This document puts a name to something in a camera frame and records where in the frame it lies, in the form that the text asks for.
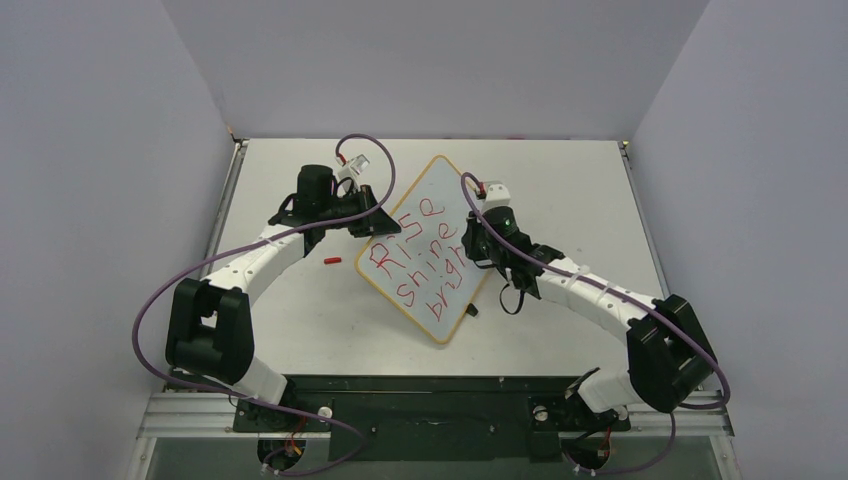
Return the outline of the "yellow framed whiteboard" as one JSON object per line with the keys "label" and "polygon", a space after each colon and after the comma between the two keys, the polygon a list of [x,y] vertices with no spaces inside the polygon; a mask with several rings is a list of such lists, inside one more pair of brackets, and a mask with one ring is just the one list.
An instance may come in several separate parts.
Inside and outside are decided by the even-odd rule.
{"label": "yellow framed whiteboard", "polygon": [[461,242],[470,208],[460,180],[447,157],[434,157],[391,213],[401,231],[373,237],[355,261],[359,275],[438,344],[452,339],[488,276]]}

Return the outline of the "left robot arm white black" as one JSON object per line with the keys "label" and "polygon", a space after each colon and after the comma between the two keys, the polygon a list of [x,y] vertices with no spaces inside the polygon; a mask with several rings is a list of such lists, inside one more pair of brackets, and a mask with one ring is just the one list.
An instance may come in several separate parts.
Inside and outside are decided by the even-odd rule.
{"label": "left robot arm white black", "polygon": [[259,235],[257,249],[199,280],[177,284],[165,349],[168,364],[261,400],[259,416],[272,429],[291,427],[299,405],[286,395],[287,378],[256,356],[251,307],[334,229],[365,238],[402,228],[352,174],[337,178],[328,166],[306,165],[298,173],[296,191]]}

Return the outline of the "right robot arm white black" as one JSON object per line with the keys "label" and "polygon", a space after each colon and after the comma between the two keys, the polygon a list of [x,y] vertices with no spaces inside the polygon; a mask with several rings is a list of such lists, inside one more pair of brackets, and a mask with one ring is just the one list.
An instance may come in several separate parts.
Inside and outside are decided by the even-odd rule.
{"label": "right robot arm white black", "polygon": [[624,367],[594,367],[568,387],[564,413],[572,424],[588,427],[635,403],[662,413],[685,408],[713,373],[715,354],[685,299],[641,295],[592,274],[563,252],[533,242],[511,208],[469,214],[461,242],[470,261],[495,269],[521,298],[565,307],[624,345]]}

